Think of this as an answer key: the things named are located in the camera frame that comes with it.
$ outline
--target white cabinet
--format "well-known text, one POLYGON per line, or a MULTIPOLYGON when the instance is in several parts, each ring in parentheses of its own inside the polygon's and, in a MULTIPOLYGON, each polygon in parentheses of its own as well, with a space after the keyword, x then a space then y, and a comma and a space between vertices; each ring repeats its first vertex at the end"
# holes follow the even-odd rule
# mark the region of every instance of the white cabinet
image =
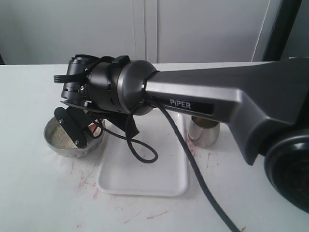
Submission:
POLYGON ((281 0, 2 0, 7 64, 68 63, 77 53, 150 62, 262 58, 281 0))

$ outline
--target white tray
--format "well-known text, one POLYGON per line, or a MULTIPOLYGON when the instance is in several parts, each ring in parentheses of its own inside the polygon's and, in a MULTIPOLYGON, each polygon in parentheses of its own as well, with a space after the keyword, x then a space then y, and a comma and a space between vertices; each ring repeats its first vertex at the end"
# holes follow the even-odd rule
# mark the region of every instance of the white tray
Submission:
MULTIPOLYGON (((169 112, 185 137, 185 120, 178 113, 169 112)), ((125 140, 108 134, 97 187, 111 194, 178 196, 188 187, 186 155, 167 119, 159 110, 144 116, 134 116, 140 133, 134 137, 154 148, 159 154, 155 163, 138 161, 125 140)), ((112 131, 124 135, 116 126, 107 124, 112 131)), ((147 148, 133 143, 145 159, 154 157, 147 148)))

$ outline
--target white table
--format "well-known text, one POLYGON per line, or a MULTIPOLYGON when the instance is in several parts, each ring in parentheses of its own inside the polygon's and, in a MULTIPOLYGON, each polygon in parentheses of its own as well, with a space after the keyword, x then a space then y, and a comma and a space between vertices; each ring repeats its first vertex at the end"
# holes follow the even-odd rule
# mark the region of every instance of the white table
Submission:
MULTIPOLYGON (((240 64, 156 67, 166 71, 240 64)), ((53 84, 53 75, 66 69, 66 65, 0 66, 0 231, 228 232, 191 167, 189 189, 180 197, 114 196, 99 192, 95 184, 100 153, 69 159, 49 149, 43 129, 61 106, 62 90, 62 85, 53 84)), ((253 167, 245 163, 227 126, 222 125, 211 150, 190 146, 215 198, 240 229, 308 231, 309 215, 271 186, 263 157, 253 167)))

